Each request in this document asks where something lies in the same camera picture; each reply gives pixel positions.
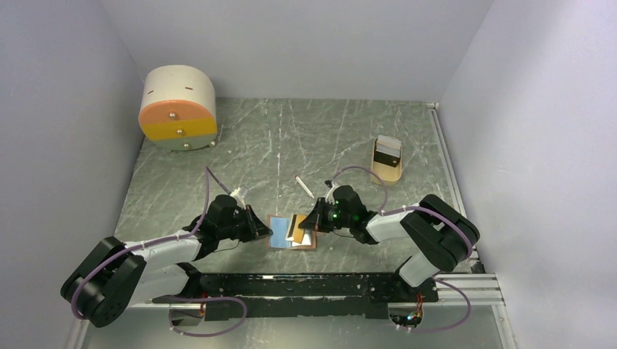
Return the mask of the pink leather card holder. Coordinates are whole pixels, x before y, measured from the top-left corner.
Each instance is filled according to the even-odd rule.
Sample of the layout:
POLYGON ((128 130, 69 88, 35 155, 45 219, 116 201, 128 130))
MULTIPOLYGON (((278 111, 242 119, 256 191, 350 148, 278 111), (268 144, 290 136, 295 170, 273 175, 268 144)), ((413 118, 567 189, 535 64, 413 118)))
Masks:
POLYGON ((290 217, 269 215, 267 226, 272 234, 266 238, 266 245, 272 249, 316 249, 316 232, 300 228, 300 223, 306 218, 304 214, 290 217))

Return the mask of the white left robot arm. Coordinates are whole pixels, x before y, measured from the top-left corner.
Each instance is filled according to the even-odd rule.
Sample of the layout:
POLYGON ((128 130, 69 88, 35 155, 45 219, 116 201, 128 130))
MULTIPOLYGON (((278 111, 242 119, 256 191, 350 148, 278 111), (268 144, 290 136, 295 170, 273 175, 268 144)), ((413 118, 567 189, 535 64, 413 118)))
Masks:
POLYGON ((175 233, 145 241, 99 241, 60 288, 76 318, 100 328, 126 308, 160 297, 192 302, 206 292, 193 262, 215 252, 221 241, 247 243, 270 236, 271 229, 251 206, 218 195, 204 211, 175 233))

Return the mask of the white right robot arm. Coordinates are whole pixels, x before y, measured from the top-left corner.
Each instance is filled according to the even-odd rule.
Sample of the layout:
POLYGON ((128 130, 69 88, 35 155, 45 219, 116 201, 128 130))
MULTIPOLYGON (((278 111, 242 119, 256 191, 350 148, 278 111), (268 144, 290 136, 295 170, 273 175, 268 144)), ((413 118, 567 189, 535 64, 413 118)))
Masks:
POLYGON ((332 233, 346 228, 361 244, 379 244, 408 238, 417 248, 396 270, 393 293, 409 301, 421 284, 442 272, 451 272, 468 259, 480 239, 477 227, 438 196, 429 194, 416 205, 389 212, 369 210, 359 194, 343 185, 320 197, 299 228, 332 233))

